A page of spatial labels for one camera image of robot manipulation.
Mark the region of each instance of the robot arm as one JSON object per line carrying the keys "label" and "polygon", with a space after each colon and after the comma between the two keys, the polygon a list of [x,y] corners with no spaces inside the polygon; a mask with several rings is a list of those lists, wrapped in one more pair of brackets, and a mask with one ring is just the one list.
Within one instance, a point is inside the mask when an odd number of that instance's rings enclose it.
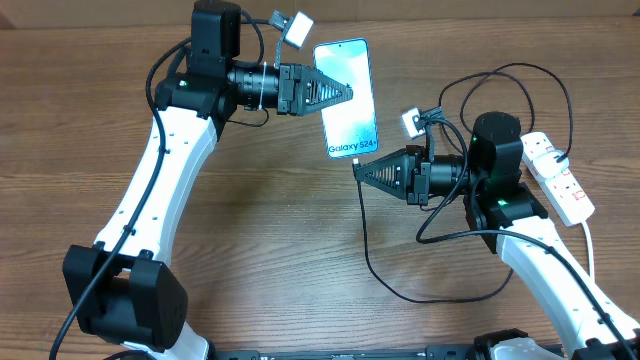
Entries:
{"label": "robot arm", "polygon": [[[575,269],[621,336],[626,340],[635,339],[632,348],[640,346],[638,322],[622,312],[585,273],[562,243],[544,207],[525,184],[519,183],[523,144],[518,119],[499,112],[480,115],[465,159],[434,155],[430,126],[437,123],[434,119],[443,120],[443,117],[439,108],[426,112],[412,109],[405,113],[403,118],[409,133],[426,135],[426,146],[408,145],[372,163],[356,164],[356,180],[406,200],[408,205],[427,205],[430,197],[447,196],[458,189],[455,195],[465,195],[469,227],[477,230],[489,250],[522,278],[558,331],[569,358],[593,359],[594,355],[605,354],[610,357],[602,359],[626,359],[619,338],[612,334],[595,305],[557,258],[523,239],[492,232],[506,230],[553,247]],[[433,239],[417,237],[417,240],[431,243],[474,234],[471,231],[455,235]],[[474,346],[476,353],[467,355],[468,359],[558,358],[535,346],[525,333],[517,330],[476,338]]]}
{"label": "robot arm", "polygon": [[[600,290],[565,247],[551,219],[532,216],[514,220],[513,225],[505,230],[553,246],[578,272],[622,336],[627,340],[640,336],[640,324],[620,310]],[[570,359],[575,351],[596,346],[593,344],[595,339],[600,344],[618,341],[602,322],[569,271],[544,249],[512,236],[499,235],[497,253],[520,276],[547,314]]]}
{"label": "robot arm", "polygon": [[[166,153],[144,208],[114,254],[156,168],[161,136],[155,121],[138,169],[109,223],[92,248],[71,246],[63,263],[80,329],[156,359],[215,358],[212,344],[185,322],[187,293],[169,266],[176,227],[195,178],[238,105],[303,116],[353,98],[347,86],[306,65],[280,64],[279,56],[277,66],[233,60],[240,52],[240,15],[236,4],[195,3],[191,47],[180,50],[156,88],[154,105],[164,126]],[[304,36],[288,32],[306,35],[311,20],[301,16],[302,25],[294,26],[297,19],[276,12],[270,23],[283,31],[285,42],[299,47]],[[185,56],[187,71],[177,73]],[[117,277],[123,271],[129,272],[128,279]],[[105,276],[96,282],[96,273]],[[58,346],[57,339],[50,358],[55,359]]]}
{"label": "robot arm", "polygon": [[[153,191],[120,254],[137,257],[146,252],[151,260],[170,267],[173,238],[182,210],[218,137],[212,119],[199,118],[194,110],[168,107],[160,111],[160,116],[167,135],[167,152]],[[147,148],[129,188],[94,242],[103,251],[113,250],[138,204],[155,166],[158,144],[158,128],[154,121]]]}

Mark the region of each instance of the power strip switch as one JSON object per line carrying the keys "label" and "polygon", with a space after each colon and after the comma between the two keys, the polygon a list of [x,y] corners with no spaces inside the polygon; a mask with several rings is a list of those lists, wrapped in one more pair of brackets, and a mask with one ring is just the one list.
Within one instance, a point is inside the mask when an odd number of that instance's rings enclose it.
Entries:
{"label": "power strip switch", "polygon": [[595,211],[595,207],[569,170],[569,159],[558,163],[563,152],[556,150],[542,132],[521,137],[522,161],[538,181],[542,191],[566,226],[580,224]]}

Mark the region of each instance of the blue phone wallpaper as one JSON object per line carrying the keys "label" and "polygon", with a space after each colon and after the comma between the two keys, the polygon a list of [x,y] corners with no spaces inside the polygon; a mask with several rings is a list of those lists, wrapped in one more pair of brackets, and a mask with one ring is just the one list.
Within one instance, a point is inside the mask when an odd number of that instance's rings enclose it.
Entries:
{"label": "blue phone wallpaper", "polygon": [[353,89],[353,99],[322,109],[330,158],[378,149],[369,51],[364,39],[321,44],[313,51],[316,68]]}

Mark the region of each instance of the white power cable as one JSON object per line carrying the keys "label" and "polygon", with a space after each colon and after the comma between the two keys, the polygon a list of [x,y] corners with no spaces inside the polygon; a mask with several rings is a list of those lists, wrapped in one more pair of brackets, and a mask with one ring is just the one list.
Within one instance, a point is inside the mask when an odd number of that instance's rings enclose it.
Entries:
{"label": "white power cable", "polygon": [[596,281],[596,265],[593,258],[593,242],[591,241],[591,231],[589,231],[589,225],[586,221],[583,221],[582,228],[584,229],[584,237],[587,240],[587,258],[589,259],[589,276],[591,280]]}

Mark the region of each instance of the black cylindrical motor housing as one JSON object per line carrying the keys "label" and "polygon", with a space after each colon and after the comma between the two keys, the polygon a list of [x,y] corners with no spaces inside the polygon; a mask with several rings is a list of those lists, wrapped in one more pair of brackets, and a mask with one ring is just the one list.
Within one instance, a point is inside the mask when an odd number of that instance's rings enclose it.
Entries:
{"label": "black cylindrical motor housing", "polygon": [[[456,155],[435,155],[431,163],[431,174],[429,176],[429,194],[435,196],[447,196],[462,176],[464,158]],[[466,190],[473,183],[469,182],[469,170],[464,174],[462,184],[458,189],[460,194],[465,194]]]}
{"label": "black cylindrical motor housing", "polygon": [[277,107],[278,77],[279,71],[273,66],[234,66],[227,73],[227,80],[235,88],[238,105],[252,109],[260,105],[261,93],[263,108]]}
{"label": "black cylindrical motor housing", "polygon": [[473,125],[469,145],[469,167],[474,172],[485,171],[490,178],[520,178],[523,144],[520,140],[520,120],[498,111],[478,116]]}

